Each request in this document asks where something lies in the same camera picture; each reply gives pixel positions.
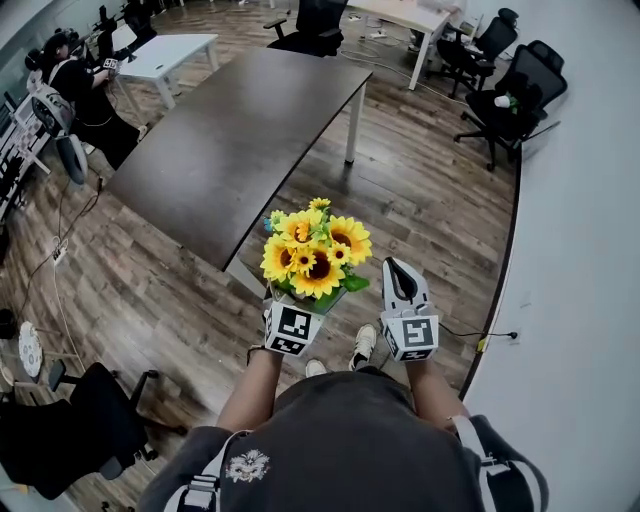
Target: gray t-shirt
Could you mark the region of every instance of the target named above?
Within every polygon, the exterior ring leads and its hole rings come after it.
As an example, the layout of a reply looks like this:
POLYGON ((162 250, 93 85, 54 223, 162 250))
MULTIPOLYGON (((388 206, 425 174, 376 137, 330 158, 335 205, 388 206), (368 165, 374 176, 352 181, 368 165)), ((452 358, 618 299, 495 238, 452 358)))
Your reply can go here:
MULTIPOLYGON (((139 511, 163 511, 230 435, 214 427, 191 431, 145 490, 139 511)), ((416 416, 405 386, 362 372, 330 373, 289 388, 267 423, 231 445, 221 509, 481 512, 478 468, 454 435, 416 416)))

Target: floor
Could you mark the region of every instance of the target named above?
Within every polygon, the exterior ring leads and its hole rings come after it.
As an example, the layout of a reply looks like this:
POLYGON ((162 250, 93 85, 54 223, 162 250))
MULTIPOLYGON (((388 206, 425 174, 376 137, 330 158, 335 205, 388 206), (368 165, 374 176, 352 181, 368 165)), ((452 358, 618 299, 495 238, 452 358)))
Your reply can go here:
MULTIPOLYGON (((154 26, 164 34, 218 33, 218 56, 224 64, 249 47, 273 40, 275 33, 262 25, 276 15, 285 16, 285 5, 272 11, 266 4, 187 2, 184 9, 173 8, 156 17, 154 26)), ((293 30, 294 19, 295 12, 285 31, 293 30)), ((411 71, 415 55, 408 54, 406 43, 400 41, 408 39, 408 31, 389 26, 398 40, 387 39, 389 46, 367 43, 364 48, 357 42, 359 23, 345 19, 343 28, 343 50, 375 54, 377 61, 411 71)), ((182 94, 189 94, 209 73, 204 56, 180 68, 182 94)), ((348 114, 342 113, 267 209, 294 211, 304 208, 310 198, 328 197, 336 214, 355 216, 371 231, 374 257, 361 267, 371 287, 338 304, 310 350, 310 356, 332 370, 346 368, 358 328, 377 322, 382 307, 381 264, 387 256, 422 271, 441 322, 459 332, 482 327, 496 287, 511 218, 514 171, 499 154, 498 169, 488 173, 488 150, 481 141, 452 141, 455 133, 472 130, 460 119, 463 105, 423 88, 410 92, 407 83, 403 76, 376 68, 367 88, 355 165, 346 168, 343 163, 348 114)), ((441 92, 451 87, 437 80, 429 85, 441 92)), ((152 123, 158 122, 165 109, 157 92, 138 83, 131 87, 152 123)), ((134 122, 124 97, 116 94, 113 99, 123 117, 134 122)), ((50 252, 58 232, 66 178, 53 153, 44 158, 54 172, 48 178, 34 174, 27 206, 9 222, 13 244, 0 274, 0 306, 16 310, 25 297, 29 274, 50 252)), ((99 152, 89 160, 107 179, 112 175, 99 152)), ((90 183, 66 190, 63 230, 94 193, 95 176, 90 183)), ((259 223, 240 251, 256 274, 265 239, 259 223)), ((161 378, 147 386, 142 412, 188 427, 215 423, 243 370, 247 348, 263 335, 257 297, 181 250, 106 193, 91 213, 78 220, 69 253, 56 274, 69 330, 87 366, 101 361, 117 369, 127 392, 144 370, 156 368, 161 378)), ((33 280, 23 317, 40 328, 64 331, 50 263, 33 280)), ((454 387, 459 388, 466 376, 476 341, 441 331, 436 361, 454 387)), ((48 350, 71 351, 63 336, 43 334, 43 342, 48 350)), ((387 356, 380 339, 374 363, 404 380, 402 367, 387 356)), ((305 363, 287 361, 280 390, 302 377, 305 363)), ((73 360, 68 366, 72 374, 81 371, 73 360)), ((53 395, 41 387, 33 396, 44 403, 67 393, 53 395)), ((32 400, 25 392, 20 398, 26 403, 32 400)), ((149 469, 136 464, 112 482, 88 476, 74 484, 69 495, 86 511, 100 510, 103 500, 111 503, 111 510, 133 506, 152 478, 151 470, 162 467, 180 440, 153 437, 151 444, 161 457, 149 463, 149 469)))

